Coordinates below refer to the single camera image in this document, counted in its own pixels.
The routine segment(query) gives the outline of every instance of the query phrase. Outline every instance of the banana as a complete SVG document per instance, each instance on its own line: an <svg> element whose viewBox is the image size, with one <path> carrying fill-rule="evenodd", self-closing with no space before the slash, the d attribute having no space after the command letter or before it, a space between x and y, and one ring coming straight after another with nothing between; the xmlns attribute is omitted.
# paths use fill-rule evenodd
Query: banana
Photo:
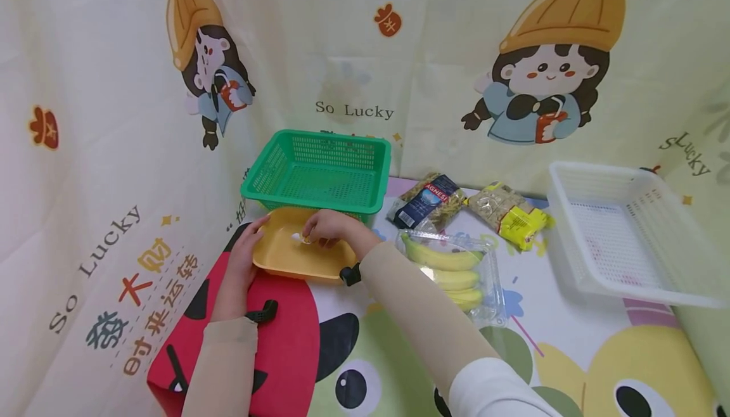
<svg viewBox="0 0 730 417"><path fill-rule="evenodd" d="M479 283L479 273L474 271L442 271L427 267L421 268L421 271L445 291L467 290Z"/></svg>
<svg viewBox="0 0 730 417"><path fill-rule="evenodd" d="M464 290L460 292L445 292L451 301L455 302L456 305L461 308L462 311L471 311L472 309L481 306L484 300L484 292L478 288L472 288L470 290Z"/></svg>
<svg viewBox="0 0 730 417"><path fill-rule="evenodd" d="M468 271L477 266L484 253L471 250L463 250L461 252L437 252L428 248L428 246L416 243L408 237L407 233L401 234L403 244L406 247L406 255L413 262L441 269L443 271Z"/></svg>

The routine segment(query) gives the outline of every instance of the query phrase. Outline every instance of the clear plastic bag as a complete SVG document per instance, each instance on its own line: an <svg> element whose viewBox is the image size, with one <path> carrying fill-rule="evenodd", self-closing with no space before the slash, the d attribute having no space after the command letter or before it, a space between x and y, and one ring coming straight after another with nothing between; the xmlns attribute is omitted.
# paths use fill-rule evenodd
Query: clear plastic bag
<svg viewBox="0 0 730 417"><path fill-rule="evenodd" d="M508 318L494 245L465 236L400 230L395 245L474 324L506 326Z"/></svg>
<svg viewBox="0 0 730 417"><path fill-rule="evenodd" d="M400 195L385 216L399 229L439 233L461 210L464 191L443 173L428 173Z"/></svg>

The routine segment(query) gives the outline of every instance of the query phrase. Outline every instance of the yellow snack bag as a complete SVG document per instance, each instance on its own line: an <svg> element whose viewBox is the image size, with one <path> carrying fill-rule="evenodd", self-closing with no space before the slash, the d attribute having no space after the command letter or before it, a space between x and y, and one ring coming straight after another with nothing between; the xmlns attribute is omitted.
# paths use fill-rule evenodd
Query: yellow snack bag
<svg viewBox="0 0 730 417"><path fill-rule="evenodd" d="M520 250L531 250L535 234L549 223L544 211L500 181L469 197L465 205Z"/></svg>

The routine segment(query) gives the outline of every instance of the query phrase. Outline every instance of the white sleeve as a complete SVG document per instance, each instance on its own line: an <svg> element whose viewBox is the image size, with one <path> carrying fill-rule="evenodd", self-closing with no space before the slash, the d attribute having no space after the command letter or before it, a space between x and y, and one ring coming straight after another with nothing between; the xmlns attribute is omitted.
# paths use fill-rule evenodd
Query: white sleeve
<svg viewBox="0 0 730 417"><path fill-rule="evenodd" d="M454 417L561 417L501 359L474 360L451 384Z"/></svg>

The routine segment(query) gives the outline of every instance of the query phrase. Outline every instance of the green plastic basket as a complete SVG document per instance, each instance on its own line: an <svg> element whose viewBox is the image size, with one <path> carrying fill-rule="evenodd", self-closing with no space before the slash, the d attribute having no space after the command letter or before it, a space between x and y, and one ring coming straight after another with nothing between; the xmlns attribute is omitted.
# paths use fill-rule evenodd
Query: green plastic basket
<svg viewBox="0 0 730 417"><path fill-rule="evenodd" d="M366 222L383 207L389 170L384 139L279 130L251 167L241 196L268 210L330 209Z"/></svg>

